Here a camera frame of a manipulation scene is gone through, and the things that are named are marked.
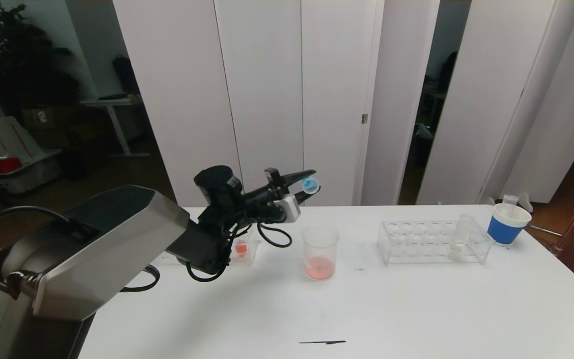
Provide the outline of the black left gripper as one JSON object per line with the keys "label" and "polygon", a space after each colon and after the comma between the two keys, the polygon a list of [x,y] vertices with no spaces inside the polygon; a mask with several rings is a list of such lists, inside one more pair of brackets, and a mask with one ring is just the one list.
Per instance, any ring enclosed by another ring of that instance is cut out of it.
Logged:
{"label": "black left gripper", "polygon": [[[315,170],[304,170],[296,173],[282,175],[276,168],[267,168],[264,170],[268,184],[254,191],[244,194],[244,200],[250,206],[265,206],[274,201],[282,200],[289,195],[289,186],[296,184],[305,178],[309,178],[316,173]],[[310,199],[313,195],[319,193],[321,186],[303,186],[301,191],[294,194],[296,202],[301,205]]]}

